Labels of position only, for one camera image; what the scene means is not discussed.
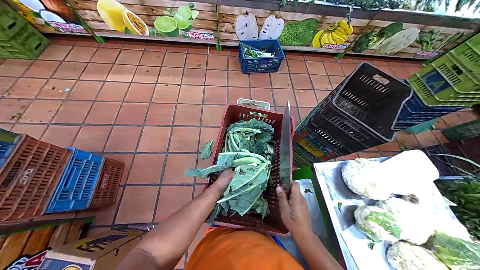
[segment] painted soursop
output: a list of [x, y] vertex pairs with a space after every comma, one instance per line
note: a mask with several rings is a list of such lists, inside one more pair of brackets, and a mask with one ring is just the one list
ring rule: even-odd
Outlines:
[[278, 37], [280, 44], [285, 46], [303, 46], [309, 44], [317, 33], [318, 20], [309, 18], [289, 22]]

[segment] person's right hand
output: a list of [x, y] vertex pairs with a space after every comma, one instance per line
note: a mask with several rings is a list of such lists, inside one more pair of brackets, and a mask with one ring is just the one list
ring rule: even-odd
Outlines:
[[282, 221], [293, 237], [302, 237], [313, 233], [307, 200], [301, 194], [300, 185], [295, 181], [291, 181], [290, 200], [287, 199], [287, 194], [285, 194], [285, 190], [282, 187], [276, 187], [276, 193], [280, 204]]

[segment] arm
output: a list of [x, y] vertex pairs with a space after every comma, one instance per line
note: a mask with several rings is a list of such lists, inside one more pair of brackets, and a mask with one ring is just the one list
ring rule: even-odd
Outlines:
[[161, 221], [120, 262], [117, 270], [174, 269], [235, 175], [225, 170], [207, 190]]
[[300, 252], [312, 270], [343, 270], [313, 232], [307, 200], [300, 192], [300, 185], [292, 181], [290, 200], [282, 187], [276, 192], [280, 203], [280, 215]]

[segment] brown plastic crate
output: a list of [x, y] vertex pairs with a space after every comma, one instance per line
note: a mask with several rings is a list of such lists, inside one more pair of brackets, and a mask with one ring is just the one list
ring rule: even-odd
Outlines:
[[[240, 120], [248, 121], [251, 118], [262, 120], [265, 123], [270, 124], [274, 129], [273, 140], [276, 143], [275, 160], [272, 162], [272, 169], [270, 171], [270, 176], [272, 177], [274, 183], [271, 184], [270, 182], [268, 182], [267, 189], [263, 192], [263, 196], [268, 202], [270, 214], [268, 214], [264, 220], [262, 220], [260, 214], [253, 210], [247, 212], [247, 214], [243, 216], [239, 215], [238, 213], [235, 213], [233, 216], [224, 216], [222, 214], [219, 214], [215, 219], [214, 224], [239, 229], [255, 230], [262, 233], [267, 233], [269, 235], [287, 236], [289, 235], [289, 231], [283, 224], [282, 218], [280, 216], [280, 207], [278, 205], [278, 196], [276, 194], [276, 187], [282, 185], [279, 176], [279, 163], [283, 113], [252, 108], [240, 104], [229, 104], [222, 119], [222, 125], [220, 126], [220, 131], [216, 139], [217, 144], [215, 145], [215, 148], [213, 150], [213, 154], [215, 157], [213, 164], [216, 164], [218, 154], [223, 149], [223, 144], [225, 142], [225, 134], [227, 133], [228, 126]], [[293, 133], [294, 122], [292, 118], [290, 118], [290, 121], [291, 132]], [[216, 175], [209, 175], [207, 177], [207, 184], [205, 185], [205, 188], [213, 184], [216, 179]]]
[[25, 135], [0, 172], [0, 221], [42, 215], [71, 154]]
[[115, 204], [125, 164], [105, 158], [97, 181], [92, 201], [88, 208], [105, 207]]

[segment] red plastic crate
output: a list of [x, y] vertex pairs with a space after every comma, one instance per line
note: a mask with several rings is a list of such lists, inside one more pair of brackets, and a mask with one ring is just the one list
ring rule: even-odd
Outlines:
[[[251, 210], [247, 214], [241, 216], [238, 213], [235, 213], [233, 216], [224, 216], [219, 214], [215, 219], [215, 225], [222, 225], [227, 227], [246, 229], [246, 230], [255, 230], [262, 233], [267, 233], [269, 235], [277, 236], [287, 236], [289, 235], [288, 229], [283, 224], [282, 218], [280, 216], [280, 207], [278, 205], [278, 196], [276, 194], [276, 187], [281, 186], [282, 182], [280, 181], [280, 138], [282, 131], [282, 118], [283, 114], [280, 112], [275, 112], [271, 110], [262, 110], [257, 108], [252, 108], [240, 104], [229, 104], [225, 111], [225, 114], [222, 119], [222, 125], [220, 126], [220, 131], [216, 139], [216, 145], [213, 150], [214, 162], [216, 164], [218, 154], [223, 149], [225, 134], [227, 133], [227, 128], [230, 124], [235, 123], [240, 120], [248, 121], [251, 118], [256, 118], [257, 120], [262, 120], [265, 123], [270, 124], [274, 129], [273, 140], [275, 141], [275, 160], [272, 162], [272, 169], [270, 171], [270, 176], [272, 177], [274, 183], [268, 183], [267, 189], [263, 192], [263, 196], [268, 202], [268, 207], [270, 209], [270, 214], [268, 214], [264, 220], [262, 220], [261, 215]], [[291, 133], [293, 134], [294, 122], [290, 117], [290, 128]], [[290, 167], [292, 165], [292, 156], [290, 155]], [[207, 184], [205, 189], [209, 187], [215, 180], [217, 176], [211, 174], [207, 177]]]

